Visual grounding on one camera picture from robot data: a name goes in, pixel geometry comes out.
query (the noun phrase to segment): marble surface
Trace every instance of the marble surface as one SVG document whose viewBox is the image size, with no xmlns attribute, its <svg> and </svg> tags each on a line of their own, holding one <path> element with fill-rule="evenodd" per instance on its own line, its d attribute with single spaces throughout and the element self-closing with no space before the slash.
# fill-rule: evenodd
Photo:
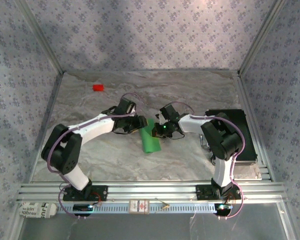
<svg viewBox="0 0 300 240">
<path fill-rule="evenodd" d="M 154 118 L 172 101 L 192 106 L 197 115 L 207 109 L 241 108 L 233 77 L 234 71 L 138 71 L 65 73 L 48 124 L 44 144 L 55 125 L 78 124 L 119 103 L 128 92 L 139 94 L 140 115 Z M 93 84 L 103 84 L 104 92 L 94 92 Z M 175 105 L 179 113 L 187 111 Z M 129 135 L 108 133 L 81 147 L 79 166 L 93 181 L 210 180 L 215 167 L 209 153 L 200 146 L 199 135 L 187 133 L 179 140 L 161 139 L 161 151 L 145 154 L 139 132 Z M 235 177 L 257 179 L 257 164 L 237 166 Z M 59 181 L 47 164 L 38 159 L 33 181 Z"/>
</svg>

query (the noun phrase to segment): green object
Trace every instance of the green object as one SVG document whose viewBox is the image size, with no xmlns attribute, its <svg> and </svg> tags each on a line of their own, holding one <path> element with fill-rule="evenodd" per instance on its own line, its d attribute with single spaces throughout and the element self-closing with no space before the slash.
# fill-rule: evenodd
<svg viewBox="0 0 300 240">
<path fill-rule="evenodd" d="M 155 127 L 155 121 L 152 118 L 147 119 L 148 126 L 139 130 L 142 140 L 143 151 L 146 154 L 161 151 L 159 138 L 152 137 L 152 129 Z"/>
</svg>

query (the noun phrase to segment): blue patterned wall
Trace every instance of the blue patterned wall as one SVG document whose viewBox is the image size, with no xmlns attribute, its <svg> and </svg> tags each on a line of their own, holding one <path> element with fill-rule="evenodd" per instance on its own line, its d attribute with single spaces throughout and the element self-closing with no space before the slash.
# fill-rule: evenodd
<svg viewBox="0 0 300 240">
<path fill-rule="evenodd" d="M 230 69 L 274 0 L 28 0 L 62 69 Z"/>
<path fill-rule="evenodd" d="M 243 79 L 300 228 L 300 0 L 288 1 Z"/>
<path fill-rule="evenodd" d="M 14 1 L 0 0 L 0 239 L 31 173 L 56 76 Z"/>
</svg>

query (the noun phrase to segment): small sticker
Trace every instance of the small sticker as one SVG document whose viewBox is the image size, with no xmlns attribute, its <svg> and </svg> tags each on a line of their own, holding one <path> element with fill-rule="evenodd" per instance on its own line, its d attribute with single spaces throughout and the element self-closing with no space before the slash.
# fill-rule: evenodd
<svg viewBox="0 0 300 240">
<path fill-rule="evenodd" d="M 149 200 L 130 200 L 129 213 L 130 214 L 149 214 Z"/>
</svg>

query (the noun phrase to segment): black mounting plate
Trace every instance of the black mounting plate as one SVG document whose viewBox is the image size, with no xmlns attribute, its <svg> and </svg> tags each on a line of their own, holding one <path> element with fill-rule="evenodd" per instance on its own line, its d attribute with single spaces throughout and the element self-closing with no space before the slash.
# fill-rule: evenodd
<svg viewBox="0 0 300 240">
<path fill-rule="evenodd" d="M 226 200 L 228 196 L 231 196 L 230 200 L 240 200 L 240 190 L 236 185 L 220 197 L 219 190 L 212 185 L 196 185 L 195 186 L 196 199 L 202 200 Z"/>
<path fill-rule="evenodd" d="M 64 190 L 63 201 L 71 201 L 71 202 L 98 202 L 99 196 L 101 201 L 107 200 L 108 195 L 108 186 L 106 185 L 92 185 L 91 186 L 91 193 L 86 198 L 84 198 L 83 194 L 80 194 L 76 191 L 73 187 L 67 187 Z"/>
</svg>

